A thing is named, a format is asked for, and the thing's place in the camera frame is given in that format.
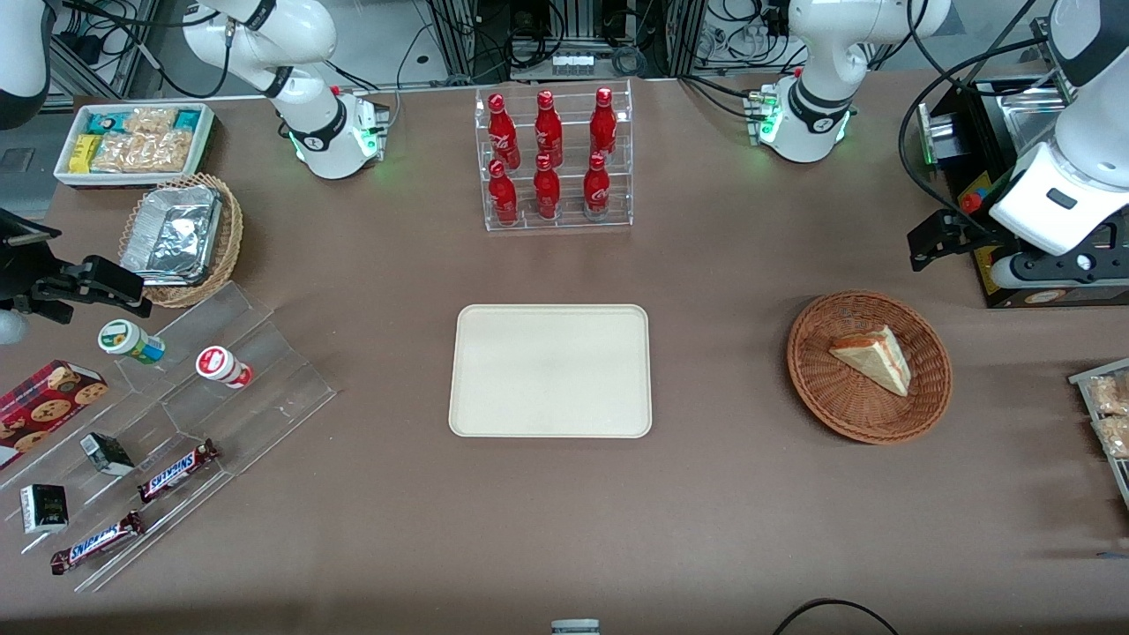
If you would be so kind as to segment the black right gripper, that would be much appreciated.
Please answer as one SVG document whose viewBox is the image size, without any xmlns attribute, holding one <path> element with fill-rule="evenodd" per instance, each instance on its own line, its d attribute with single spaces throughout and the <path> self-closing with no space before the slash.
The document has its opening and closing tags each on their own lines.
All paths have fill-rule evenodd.
<svg viewBox="0 0 1129 635">
<path fill-rule="evenodd" d="M 49 241 L 61 230 L 25 220 L 1 209 L 1 310 L 69 322 L 82 293 L 91 304 L 150 318 L 154 302 L 145 298 L 145 279 L 103 256 L 87 256 L 82 266 L 54 256 Z"/>
</svg>

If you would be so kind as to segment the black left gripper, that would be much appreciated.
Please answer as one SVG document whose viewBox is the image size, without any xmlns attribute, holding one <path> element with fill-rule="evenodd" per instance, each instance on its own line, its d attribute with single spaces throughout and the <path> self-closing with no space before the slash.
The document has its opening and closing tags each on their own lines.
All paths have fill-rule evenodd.
<svg viewBox="0 0 1129 635">
<path fill-rule="evenodd" d="M 960 253 L 962 237 L 988 235 L 968 214 L 936 210 L 934 225 L 918 225 L 908 233 L 908 256 L 914 271 L 924 271 L 939 258 Z M 1124 229 L 1097 229 L 1064 256 L 1047 256 L 1039 250 L 1012 253 L 1004 246 L 977 249 L 977 270 L 989 287 L 1124 287 L 1128 284 L 1128 249 Z"/>
</svg>

